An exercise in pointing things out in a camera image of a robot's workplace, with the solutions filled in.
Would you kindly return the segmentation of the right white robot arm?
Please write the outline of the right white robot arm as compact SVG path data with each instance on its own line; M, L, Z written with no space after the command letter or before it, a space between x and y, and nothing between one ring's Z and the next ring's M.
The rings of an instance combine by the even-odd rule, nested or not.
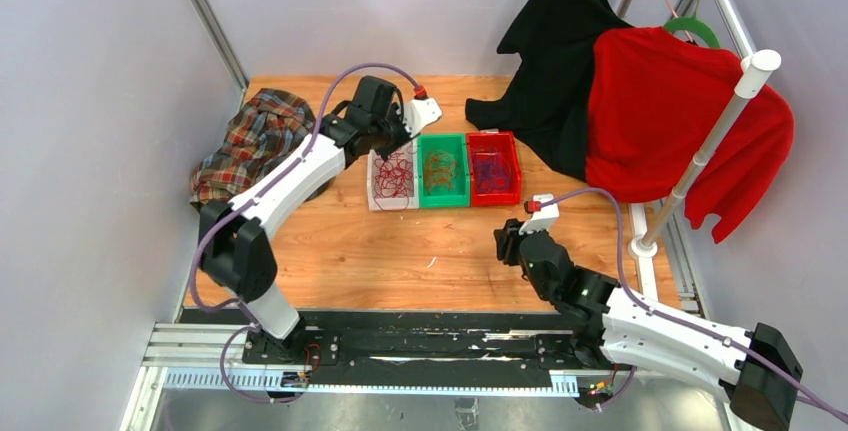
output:
M729 404L762 430L789 428L803 368L783 334L707 321L651 300L622 282L575 264L545 231L522 232L509 219L493 232L496 257L518 266L538 297L572 325L571 351L582 366L604 360L664 374Z

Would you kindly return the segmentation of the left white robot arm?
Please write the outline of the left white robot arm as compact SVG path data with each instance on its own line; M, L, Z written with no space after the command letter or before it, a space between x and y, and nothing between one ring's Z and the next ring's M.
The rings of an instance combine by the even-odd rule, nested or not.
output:
M195 270L226 288L257 331L269 336L268 351L283 364L298 362L306 337L300 316L276 283L271 240L282 224L322 186L357 159L389 157L438 121L441 111L425 92L406 100L392 83L360 79L353 98L320 117L317 133L258 184L200 213Z

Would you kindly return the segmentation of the white plastic bin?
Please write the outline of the white plastic bin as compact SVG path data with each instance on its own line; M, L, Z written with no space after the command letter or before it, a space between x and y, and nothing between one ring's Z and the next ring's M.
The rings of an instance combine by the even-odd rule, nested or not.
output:
M420 207L418 144L412 140L388 159L368 156L366 195L371 211L404 211Z

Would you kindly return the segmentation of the red plastic bin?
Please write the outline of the red plastic bin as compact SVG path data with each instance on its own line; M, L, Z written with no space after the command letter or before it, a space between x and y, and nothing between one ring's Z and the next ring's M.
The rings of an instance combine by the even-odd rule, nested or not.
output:
M516 205L522 196L522 171L511 132L467 133L471 205Z

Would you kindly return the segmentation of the green plastic bin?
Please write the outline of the green plastic bin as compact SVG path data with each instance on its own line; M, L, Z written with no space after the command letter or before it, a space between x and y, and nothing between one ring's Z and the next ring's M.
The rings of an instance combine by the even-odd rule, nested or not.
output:
M422 134L417 144L420 207L468 207L471 177L465 135Z

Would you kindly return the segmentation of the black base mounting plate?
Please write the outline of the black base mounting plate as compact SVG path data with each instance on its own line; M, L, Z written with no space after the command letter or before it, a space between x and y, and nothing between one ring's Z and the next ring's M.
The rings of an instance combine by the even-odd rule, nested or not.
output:
M285 352L268 337L243 333L283 363L309 352L320 339L334 338L368 356L480 359L484 356L533 360L541 368L627 377L576 339L575 321L553 313L304 310L300 350Z

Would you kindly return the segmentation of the plaid flannel shirt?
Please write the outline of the plaid flannel shirt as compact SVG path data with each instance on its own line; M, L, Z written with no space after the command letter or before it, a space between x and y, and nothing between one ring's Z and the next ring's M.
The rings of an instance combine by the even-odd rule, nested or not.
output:
M190 205L228 201L248 190L308 138L316 119L303 98L263 88L227 124L222 144L190 176Z

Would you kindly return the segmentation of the black t-shirt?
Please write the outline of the black t-shirt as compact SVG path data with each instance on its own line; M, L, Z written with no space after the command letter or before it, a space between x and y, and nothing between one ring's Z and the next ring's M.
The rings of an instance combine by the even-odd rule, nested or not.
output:
M518 70L501 98L467 99L466 120L512 132L552 170L585 180L594 45L629 26L608 0L528 0L496 49L519 55Z

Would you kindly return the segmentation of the red t-shirt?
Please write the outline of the red t-shirt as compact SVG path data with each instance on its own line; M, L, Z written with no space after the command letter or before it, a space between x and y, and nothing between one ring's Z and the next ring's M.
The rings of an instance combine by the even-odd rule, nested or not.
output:
M667 196L731 99L742 76L739 59L661 27L606 31L594 58L588 184L623 202ZM714 242L731 235L772 184L793 138L790 106L763 87L688 191L684 215L691 226L715 215Z

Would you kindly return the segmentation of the green hanger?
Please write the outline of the green hanger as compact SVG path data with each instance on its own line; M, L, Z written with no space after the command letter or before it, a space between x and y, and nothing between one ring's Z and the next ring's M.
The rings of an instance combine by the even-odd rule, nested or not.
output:
M678 31L694 34L699 37L709 48L721 49L722 45L714 31L703 21L691 17L680 16L667 21L663 28L669 33Z

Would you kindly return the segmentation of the white clothes rack pole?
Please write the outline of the white clothes rack pole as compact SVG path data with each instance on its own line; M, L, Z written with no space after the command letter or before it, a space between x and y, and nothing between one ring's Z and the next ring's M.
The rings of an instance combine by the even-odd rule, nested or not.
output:
M656 255L655 244L662 228L683 204L695 181L709 164L718 146L749 102L760 93L781 64L782 56L772 49L756 51L740 61L742 75L734 86L733 94L716 123L692 156L690 163L661 206L660 212L652 222L647 224L644 232L637 231L634 233L630 243L631 255L634 258L653 258Z

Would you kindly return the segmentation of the metal rack top bar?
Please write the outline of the metal rack top bar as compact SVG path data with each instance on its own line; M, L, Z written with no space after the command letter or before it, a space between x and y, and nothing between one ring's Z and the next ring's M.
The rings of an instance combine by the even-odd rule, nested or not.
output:
M740 58L753 55L757 49L733 0L714 0L719 16L728 32L734 49Z

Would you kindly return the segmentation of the slotted aluminium rail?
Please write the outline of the slotted aluminium rail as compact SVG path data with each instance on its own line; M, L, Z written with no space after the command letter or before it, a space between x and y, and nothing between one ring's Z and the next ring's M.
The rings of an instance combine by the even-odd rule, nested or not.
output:
M549 371L535 361L418 359L368 356L334 339L320 339L309 352L283 363L233 325L158 325L142 361L165 369L173 389L223 389L272 399L300 393L409 394L459 397L579 396L569 370Z

